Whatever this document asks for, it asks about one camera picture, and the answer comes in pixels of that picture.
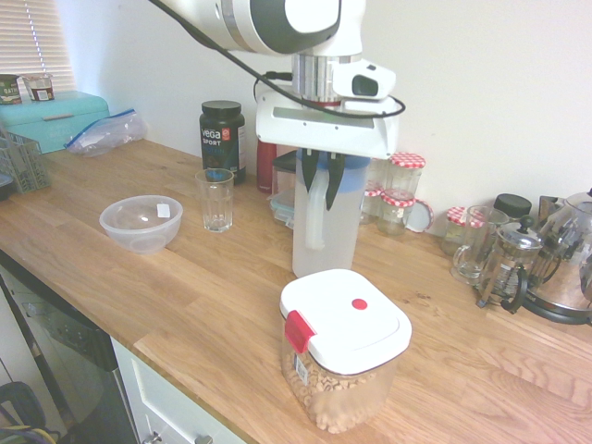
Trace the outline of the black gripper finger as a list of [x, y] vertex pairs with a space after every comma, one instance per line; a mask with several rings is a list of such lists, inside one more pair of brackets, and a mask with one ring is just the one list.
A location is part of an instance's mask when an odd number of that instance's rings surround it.
[[343, 173], [345, 170], [346, 156], [344, 154], [327, 153], [328, 185], [326, 191], [326, 206], [330, 210], [339, 192]]
[[311, 190], [315, 179], [319, 155], [320, 152], [317, 150], [302, 150], [302, 177], [307, 192]]

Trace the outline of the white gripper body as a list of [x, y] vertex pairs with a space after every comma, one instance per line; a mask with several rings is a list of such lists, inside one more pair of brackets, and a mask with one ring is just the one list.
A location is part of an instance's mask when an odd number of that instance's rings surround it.
[[399, 118], [391, 113], [398, 110], [392, 98], [377, 102], [346, 100], [342, 111], [362, 117], [338, 117], [261, 87], [255, 132], [263, 142], [386, 159], [397, 149]]

